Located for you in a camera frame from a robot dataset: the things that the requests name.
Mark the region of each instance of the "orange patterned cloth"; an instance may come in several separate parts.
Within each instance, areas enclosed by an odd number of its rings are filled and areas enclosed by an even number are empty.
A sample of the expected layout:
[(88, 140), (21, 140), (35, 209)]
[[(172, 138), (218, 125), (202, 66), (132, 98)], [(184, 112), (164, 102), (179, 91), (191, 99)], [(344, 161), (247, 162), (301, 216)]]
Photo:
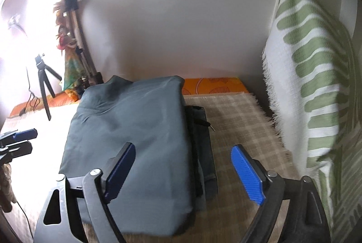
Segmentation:
[[(221, 77), (221, 78), (187, 78), (182, 88), (183, 95), (198, 95), (198, 94), (216, 94), (244, 92), (249, 93), (243, 83), (237, 77)], [(77, 102), (65, 92), (59, 93), (52, 98), (47, 96), (49, 107), (58, 107)], [(25, 107), (26, 103), (21, 103), (14, 107), (10, 113), (10, 117), (19, 115), (20, 111)], [(43, 100), (40, 99), (40, 104), (36, 110), (44, 108)], [(33, 108), (28, 105), (26, 111), (29, 112)]]
[(183, 95), (201, 95), (216, 93), (249, 93), (237, 77), (187, 78), (182, 88)]

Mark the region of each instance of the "beige checkered cloth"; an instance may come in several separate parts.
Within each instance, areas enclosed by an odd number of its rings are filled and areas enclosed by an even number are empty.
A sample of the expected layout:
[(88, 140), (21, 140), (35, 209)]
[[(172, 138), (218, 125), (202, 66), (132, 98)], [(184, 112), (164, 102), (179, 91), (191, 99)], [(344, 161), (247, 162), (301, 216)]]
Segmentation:
[[(197, 213), (195, 225), (183, 235), (173, 238), (124, 235), (127, 242), (240, 242), (258, 206), (249, 200), (231, 163), (230, 152), (235, 144), (242, 144), (267, 170), (273, 169), (282, 177), (298, 178), (288, 151), (251, 94), (186, 96), (185, 100), (187, 105), (204, 107), (207, 120), (215, 129), (215, 132), (210, 130), (210, 138), (219, 193), (207, 203), (207, 211)], [(278, 241), (286, 210), (284, 203), (269, 242)], [(86, 232), (90, 242), (96, 242), (89, 226)]]
[[(127, 242), (197, 242), (238, 243), (244, 236), (258, 206), (248, 196), (237, 176), (230, 158), (234, 144), (242, 144), (252, 158), (266, 169), (274, 169), (282, 177), (296, 178), (296, 170), (281, 145), (272, 123), (258, 107), (250, 94), (218, 94), (187, 96), (188, 105), (205, 107), (211, 145), (218, 176), (219, 194), (207, 203), (207, 211), (198, 212), (195, 225), (186, 233), (173, 238), (155, 238), (145, 235), (125, 235)], [(39, 213), (49, 190), (55, 185), (70, 121), (77, 105), (50, 108), (51, 122), (44, 110), (7, 119), (2, 131), (36, 127), (38, 137), (32, 140), (33, 152), (12, 161), (14, 193), (34, 231)], [(6, 214), (11, 226), (24, 243), (32, 242), (24, 214), (17, 205)], [(286, 214), (282, 208), (269, 242), (277, 242)], [(90, 243), (97, 242), (93, 229), (85, 226)]]

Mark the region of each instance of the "black tripod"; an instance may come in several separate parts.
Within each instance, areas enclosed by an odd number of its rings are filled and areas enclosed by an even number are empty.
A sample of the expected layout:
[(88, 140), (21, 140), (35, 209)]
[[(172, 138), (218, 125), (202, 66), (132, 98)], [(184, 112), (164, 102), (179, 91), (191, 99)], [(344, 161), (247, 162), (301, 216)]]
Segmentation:
[(38, 68), (40, 92), (42, 94), (44, 108), (46, 111), (46, 115), (48, 116), (48, 119), (50, 120), (51, 115), (50, 115), (50, 111), (49, 111), (48, 101), (46, 99), (44, 83), (46, 84), (48, 91), (50, 92), (50, 94), (53, 98), (55, 98), (55, 94), (54, 94), (53, 88), (50, 85), (49, 79), (45, 73), (45, 69), (47, 71), (49, 71), (52, 75), (54, 75), (60, 81), (62, 80), (62, 77), (59, 74), (57, 74), (51, 67), (49, 67), (45, 64), (44, 60), (42, 59), (42, 56), (38, 55), (37, 57), (35, 57), (35, 62), (37, 64), (37, 68)]

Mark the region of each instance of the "striped blanket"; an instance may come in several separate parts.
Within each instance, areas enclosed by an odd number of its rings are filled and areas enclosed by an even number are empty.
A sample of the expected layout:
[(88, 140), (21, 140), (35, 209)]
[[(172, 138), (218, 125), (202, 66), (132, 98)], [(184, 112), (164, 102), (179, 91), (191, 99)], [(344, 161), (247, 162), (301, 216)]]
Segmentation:
[(358, 61), (346, 28), (317, 0), (277, 0), (274, 13), (263, 64), (276, 127), (341, 242), (362, 216)]

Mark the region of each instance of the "dark blue gripper pad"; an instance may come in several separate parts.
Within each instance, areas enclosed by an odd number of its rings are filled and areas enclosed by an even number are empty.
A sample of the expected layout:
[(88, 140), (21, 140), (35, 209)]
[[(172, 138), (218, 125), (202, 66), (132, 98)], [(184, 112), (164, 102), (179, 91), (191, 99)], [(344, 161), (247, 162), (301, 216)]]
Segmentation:
[(231, 149), (231, 161), (250, 200), (261, 205), (265, 199), (262, 181), (238, 146)]

